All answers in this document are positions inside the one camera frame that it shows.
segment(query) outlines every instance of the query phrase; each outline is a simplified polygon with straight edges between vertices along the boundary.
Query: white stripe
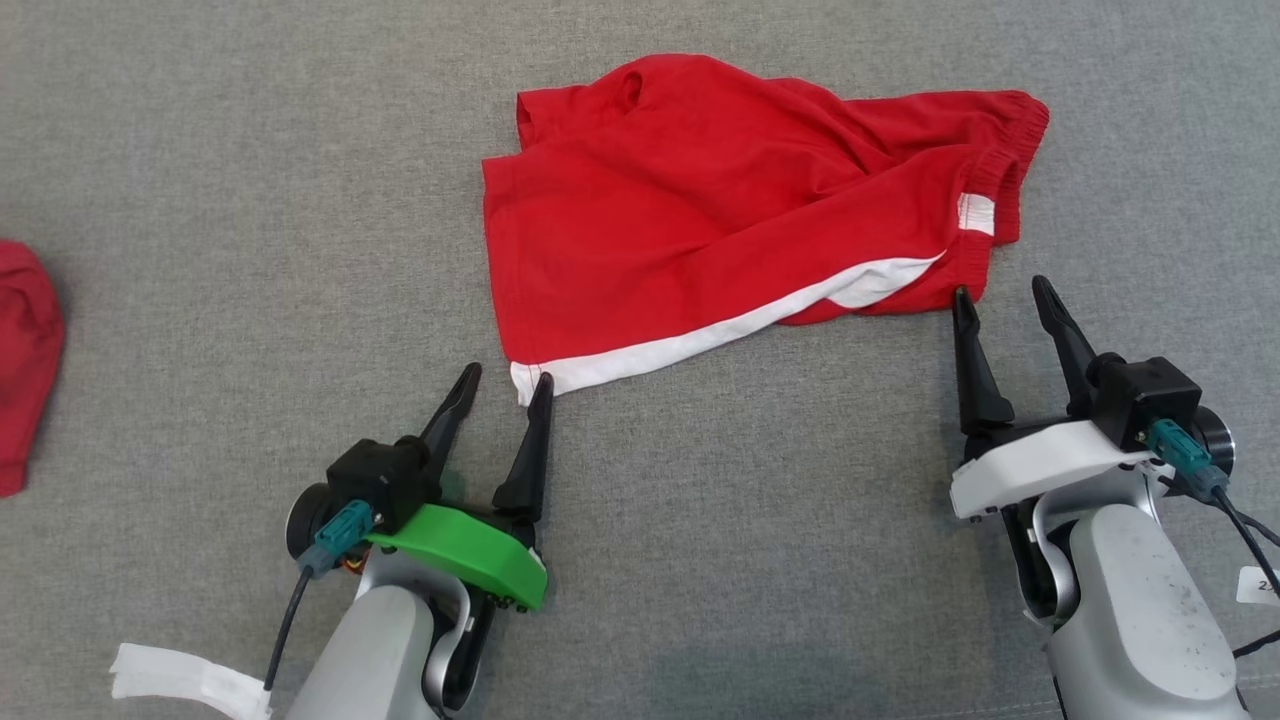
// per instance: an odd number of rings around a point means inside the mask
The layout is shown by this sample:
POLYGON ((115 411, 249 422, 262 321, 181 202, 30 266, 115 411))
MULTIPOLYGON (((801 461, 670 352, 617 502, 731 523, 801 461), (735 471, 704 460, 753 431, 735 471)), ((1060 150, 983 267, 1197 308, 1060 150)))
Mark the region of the white stripe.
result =
POLYGON ((996 234, 996 201, 989 197, 964 192, 957 202, 960 229, 996 234))
POLYGON ((532 366, 512 363, 511 379, 516 383, 520 404, 529 405, 534 398, 538 375, 544 372, 556 378, 556 395, 652 373, 699 352, 746 337, 782 318, 795 315, 824 297, 829 297, 840 306, 849 309, 873 305, 915 282, 938 258, 942 255, 872 260, 854 265, 820 283, 803 287, 786 297, 736 318, 681 336, 641 342, 596 355, 549 360, 532 366))
POLYGON ((174 650, 120 643, 111 664, 111 697, 180 697, 233 720, 268 720, 271 693, 262 680, 174 650))

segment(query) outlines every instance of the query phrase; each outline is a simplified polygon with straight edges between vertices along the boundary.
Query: gray couch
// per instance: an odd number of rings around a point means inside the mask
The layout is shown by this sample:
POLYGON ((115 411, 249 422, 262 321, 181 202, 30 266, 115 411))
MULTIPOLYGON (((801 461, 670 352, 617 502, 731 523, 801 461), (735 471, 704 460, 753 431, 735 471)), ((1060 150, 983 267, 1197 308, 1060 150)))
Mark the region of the gray couch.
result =
MULTIPOLYGON (((1100 348, 1166 355, 1280 524, 1280 5, 1263 0, 0 0, 0 236, 68 319, 28 488, 0 501, 0 717, 216 717, 113 701, 120 642, 261 676, 293 497, 485 364, 449 492, 524 418, 488 290, 480 160, 518 90, 699 51, 842 96, 1020 87, 1053 123, 980 304, 1028 415, 1065 391, 1029 281, 1100 348)), ((503 616, 470 717, 1057 717, 1000 528, 957 523, 950 318, 772 328, 561 398, 547 609, 503 616)), ((1249 556, 1166 525, 1229 639, 1249 556)), ((287 707, 355 582, 303 598, 287 707)), ((1242 664, 1280 714, 1280 648, 1242 664)))

